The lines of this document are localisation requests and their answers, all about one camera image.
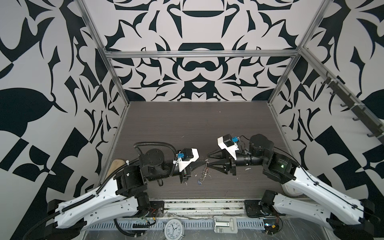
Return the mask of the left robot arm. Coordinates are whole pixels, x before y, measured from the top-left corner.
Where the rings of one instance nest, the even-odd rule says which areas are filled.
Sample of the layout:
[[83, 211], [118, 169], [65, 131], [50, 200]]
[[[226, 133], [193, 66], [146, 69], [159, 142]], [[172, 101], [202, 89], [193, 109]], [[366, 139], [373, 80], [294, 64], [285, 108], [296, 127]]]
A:
[[151, 203], [146, 193], [148, 182], [178, 176], [186, 182], [193, 170], [203, 166], [197, 149], [175, 151], [166, 161], [160, 149], [139, 153], [133, 161], [113, 171], [101, 185], [73, 200], [49, 202], [49, 216], [31, 227], [23, 236], [32, 240], [33, 232], [44, 230], [43, 240], [71, 240], [82, 231], [103, 221], [121, 217], [145, 216]]

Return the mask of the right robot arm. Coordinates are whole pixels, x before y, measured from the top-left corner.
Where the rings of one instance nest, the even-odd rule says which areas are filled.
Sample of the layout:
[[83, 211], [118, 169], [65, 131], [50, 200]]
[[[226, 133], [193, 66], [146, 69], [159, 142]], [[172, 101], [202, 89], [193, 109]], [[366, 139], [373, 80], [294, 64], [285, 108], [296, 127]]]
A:
[[265, 191], [256, 206], [246, 204], [249, 218], [291, 215], [321, 225], [340, 240], [372, 240], [375, 205], [367, 199], [351, 198], [308, 173], [296, 160], [275, 153], [274, 143], [261, 134], [244, 148], [239, 137], [218, 138], [219, 150], [208, 154], [208, 168], [236, 175], [237, 167], [262, 166], [269, 179], [288, 185], [311, 198], [307, 203], [274, 191]]

